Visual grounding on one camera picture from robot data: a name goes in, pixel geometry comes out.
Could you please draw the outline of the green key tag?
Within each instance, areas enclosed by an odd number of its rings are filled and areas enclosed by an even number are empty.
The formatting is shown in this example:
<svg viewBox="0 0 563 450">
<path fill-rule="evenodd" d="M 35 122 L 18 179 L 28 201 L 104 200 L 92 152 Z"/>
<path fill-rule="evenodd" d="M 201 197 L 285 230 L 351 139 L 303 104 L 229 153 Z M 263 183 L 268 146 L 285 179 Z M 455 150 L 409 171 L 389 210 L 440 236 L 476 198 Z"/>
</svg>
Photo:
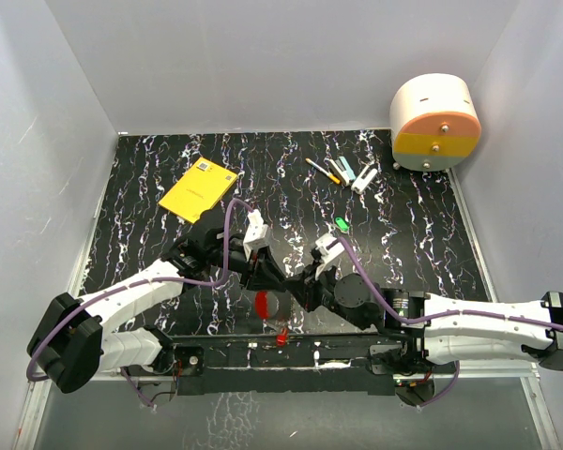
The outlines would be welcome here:
<svg viewBox="0 0 563 450">
<path fill-rule="evenodd" d="M 334 222 L 341 233 L 349 233 L 350 226 L 343 217 L 335 217 Z"/>
</svg>

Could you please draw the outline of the red key tag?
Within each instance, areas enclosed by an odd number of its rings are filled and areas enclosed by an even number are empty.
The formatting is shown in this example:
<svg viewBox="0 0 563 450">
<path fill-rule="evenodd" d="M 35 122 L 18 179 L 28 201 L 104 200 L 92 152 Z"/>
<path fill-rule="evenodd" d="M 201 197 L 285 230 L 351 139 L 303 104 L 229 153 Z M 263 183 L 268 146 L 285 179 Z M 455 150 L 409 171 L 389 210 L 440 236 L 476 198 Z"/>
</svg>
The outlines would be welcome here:
<svg viewBox="0 0 563 450">
<path fill-rule="evenodd" d="M 289 335 L 289 329 L 283 328 L 280 333 L 276 336 L 276 345 L 278 347 L 283 347 L 287 344 L 287 339 Z"/>
</svg>

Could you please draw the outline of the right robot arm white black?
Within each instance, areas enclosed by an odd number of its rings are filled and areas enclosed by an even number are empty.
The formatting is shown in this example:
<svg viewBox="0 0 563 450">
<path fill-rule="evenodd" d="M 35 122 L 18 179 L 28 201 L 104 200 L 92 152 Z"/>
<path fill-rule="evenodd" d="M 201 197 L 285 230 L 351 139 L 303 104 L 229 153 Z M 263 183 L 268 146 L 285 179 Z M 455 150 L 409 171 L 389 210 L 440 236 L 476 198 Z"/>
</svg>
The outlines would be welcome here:
<svg viewBox="0 0 563 450">
<path fill-rule="evenodd" d="M 383 289 L 359 273 L 308 266 L 283 283 L 307 311 L 324 307 L 361 330 L 404 342 L 401 364 L 419 372 L 461 360 L 524 360 L 563 371 L 563 292 L 523 303 L 458 300 Z"/>
</svg>

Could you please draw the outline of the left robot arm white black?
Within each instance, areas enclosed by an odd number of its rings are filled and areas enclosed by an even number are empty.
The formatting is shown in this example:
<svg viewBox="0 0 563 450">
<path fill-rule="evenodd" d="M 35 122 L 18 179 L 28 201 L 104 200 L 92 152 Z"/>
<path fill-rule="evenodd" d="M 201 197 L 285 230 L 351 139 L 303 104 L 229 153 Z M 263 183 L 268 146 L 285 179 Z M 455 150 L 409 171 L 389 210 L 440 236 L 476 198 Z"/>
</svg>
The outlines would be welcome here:
<svg viewBox="0 0 563 450">
<path fill-rule="evenodd" d="M 138 366 L 154 374 L 175 370 L 174 344 L 155 325 L 131 332 L 118 326 L 197 287 L 216 288 L 238 274 L 252 292 L 282 290 L 285 274 L 267 244 L 245 244 L 221 229 L 187 234 L 155 262 L 101 292 L 57 295 L 32 335 L 29 380 L 52 381 L 72 393 L 100 372 Z"/>
</svg>

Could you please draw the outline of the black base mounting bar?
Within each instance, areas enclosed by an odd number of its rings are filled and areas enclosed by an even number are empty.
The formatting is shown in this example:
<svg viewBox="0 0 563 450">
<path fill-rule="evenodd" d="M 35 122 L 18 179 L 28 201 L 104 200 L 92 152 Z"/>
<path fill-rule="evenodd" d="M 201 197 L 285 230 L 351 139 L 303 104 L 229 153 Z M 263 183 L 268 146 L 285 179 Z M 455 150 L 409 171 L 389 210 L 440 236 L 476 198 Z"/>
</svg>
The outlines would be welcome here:
<svg viewBox="0 0 563 450">
<path fill-rule="evenodd" d="M 179 396 L 227 392 L 365 392 L 376 396 L 413 389 L 434 395 L 434 376 L 451 375 L 452 363 L 426 361 L 420 339 L 376 333 L 177 336 L 173 363 L 157 372 L 132 366 L 132 377 L 170 382 Z"/>
</svg>

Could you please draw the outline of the yellow notebook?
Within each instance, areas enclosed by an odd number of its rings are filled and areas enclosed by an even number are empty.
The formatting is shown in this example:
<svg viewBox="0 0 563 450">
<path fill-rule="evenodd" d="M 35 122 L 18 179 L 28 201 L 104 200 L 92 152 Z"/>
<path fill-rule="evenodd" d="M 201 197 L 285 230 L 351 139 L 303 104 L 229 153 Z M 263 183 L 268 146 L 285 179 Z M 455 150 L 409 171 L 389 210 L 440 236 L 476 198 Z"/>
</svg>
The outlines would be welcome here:
<svg viewBox="0 0 563 450">
<path fill-rule="evenodd" d="M 237 174 L 200 157 L 159 200 L 159 206 L 194 224 L 236 182 Z"/>
</svg>

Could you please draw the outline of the yellow white pen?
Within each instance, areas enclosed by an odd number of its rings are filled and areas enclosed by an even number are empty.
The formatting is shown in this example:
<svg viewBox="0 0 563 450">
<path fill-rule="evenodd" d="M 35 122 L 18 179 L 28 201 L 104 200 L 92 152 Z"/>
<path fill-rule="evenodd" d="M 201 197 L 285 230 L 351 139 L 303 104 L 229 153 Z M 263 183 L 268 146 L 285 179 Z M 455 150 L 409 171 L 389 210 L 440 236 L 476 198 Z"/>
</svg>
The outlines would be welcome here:
<svg viewBox="0 0 563 450">
<path fill-rule="evenodd" d="M 306 158 L 306 162 L 314 169 L 316 169 L 318 172 L 320 172 L 325 177 L 327 177 L 329 180 L 331 180 L 333 183 L 335 183 L 336 185 L 340 185 L 342 183 L 341 180 L 337 176 L 335 176 L 331 171 L 324 169 L 322 166 L 315 163 L 310 158 Z"/>
</svg>

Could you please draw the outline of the white clip tool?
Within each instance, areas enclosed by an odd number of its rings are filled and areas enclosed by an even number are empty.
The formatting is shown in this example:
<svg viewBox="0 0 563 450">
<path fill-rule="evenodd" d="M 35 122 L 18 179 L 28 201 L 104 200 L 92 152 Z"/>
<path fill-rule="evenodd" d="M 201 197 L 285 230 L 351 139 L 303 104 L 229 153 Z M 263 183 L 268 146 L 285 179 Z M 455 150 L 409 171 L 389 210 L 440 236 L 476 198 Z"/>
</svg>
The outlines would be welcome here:
<svg viewBox="0 0 563 450">
<path fill-rule="evenodd" d="M 363 168 L 357 178 L 351 185 L 351 190 L 356 194 L 361 195 L 376 177 L 378 170 L 372 165 L 368 164 Z"/>
</svg>

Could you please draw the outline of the light blue marker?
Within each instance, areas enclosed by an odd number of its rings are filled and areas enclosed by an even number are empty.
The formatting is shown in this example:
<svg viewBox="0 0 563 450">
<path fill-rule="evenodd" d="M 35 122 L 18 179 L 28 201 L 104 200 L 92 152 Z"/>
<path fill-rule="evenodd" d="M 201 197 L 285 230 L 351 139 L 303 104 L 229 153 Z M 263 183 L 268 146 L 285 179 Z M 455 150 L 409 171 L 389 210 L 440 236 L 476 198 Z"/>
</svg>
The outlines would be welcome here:
<svg viewBox="0 0 563 450">
<path fill-rule="evenodd" d="M 338 159 L 327 160 L 327 165 L 329 166 L 331 172 L 340 180 L 343 186 L 349 186 L 352 183 L 352 178 L 348 174 L 345 165 Z"/>
</svg>

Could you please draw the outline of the round pastel drawer cabinet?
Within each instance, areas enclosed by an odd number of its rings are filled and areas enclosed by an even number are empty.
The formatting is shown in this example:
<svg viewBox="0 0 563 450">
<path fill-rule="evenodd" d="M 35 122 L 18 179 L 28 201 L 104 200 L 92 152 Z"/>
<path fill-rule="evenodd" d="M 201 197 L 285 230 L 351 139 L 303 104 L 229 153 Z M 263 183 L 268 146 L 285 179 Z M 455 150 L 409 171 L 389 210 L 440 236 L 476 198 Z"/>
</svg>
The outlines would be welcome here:
<svg viewBox="0 0 563 450">
<path fill-rule="evenodd" d="M 481 124 L 466 82 L 428 73 L 405 82 L 389 108 L 394 166 L 417 172 L 450 169 L 468 158 Z"/>
</svg>

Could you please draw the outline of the aluminium frame rail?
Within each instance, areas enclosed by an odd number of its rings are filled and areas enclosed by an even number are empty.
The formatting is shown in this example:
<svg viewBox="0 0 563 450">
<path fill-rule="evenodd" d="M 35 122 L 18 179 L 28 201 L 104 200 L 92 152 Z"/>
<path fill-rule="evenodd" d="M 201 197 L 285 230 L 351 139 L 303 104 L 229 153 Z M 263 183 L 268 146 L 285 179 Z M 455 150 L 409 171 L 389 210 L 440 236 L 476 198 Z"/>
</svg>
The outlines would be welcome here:
<svg viewBox="0 0 563 450">
<path fill-rule="evenodd" d="M 42 343 L 42 339 L 34 337 L 27 348 L 32 358 L 26 372 L 30 387 L 13 444 L 15 449 L 33 447 L 47 402 L 49 381 L 67 394 L 101 372 L 119 371 L 126 375 L 126 368 L 140 366 L 156 373 L 157 365 L 169 367 L 173 363 L 169 354 L 173 345 L 144 329 L 111 334 L 103 341 L 70 339 L 64 344 L 48 343 L 41 348 Z"/>
</svg>

